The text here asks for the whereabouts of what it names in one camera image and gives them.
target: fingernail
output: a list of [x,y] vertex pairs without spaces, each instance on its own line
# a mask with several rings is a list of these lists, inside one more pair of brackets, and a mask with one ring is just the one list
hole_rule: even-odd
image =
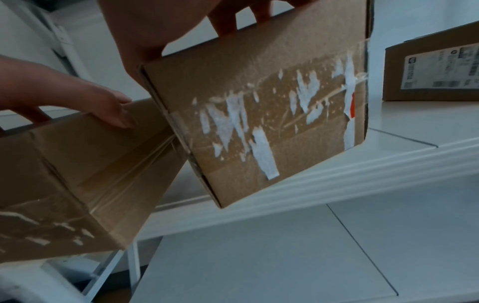
[[138,125],[135,119],[123,108],[120,111],[120,121],[126,128],[135,128]]

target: hand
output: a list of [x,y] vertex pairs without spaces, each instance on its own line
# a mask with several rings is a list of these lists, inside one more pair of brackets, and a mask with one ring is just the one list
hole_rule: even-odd
[[91,112],[113,126],[136,126],[122,107],[131,102],[124,94],[40,64],[0,56],[0,92],[0,110],[12,110],[33,123],[50,120],[39,106],[54,105]]
[[[288,0],[297,7],[312,0]],[[206,16],[219,36],[236,31],[236,16],[250,7],[258,23],[271,16],[271,0],[98,0],[127,73],[143,85],[138,65],[160,58],[165,46]]]

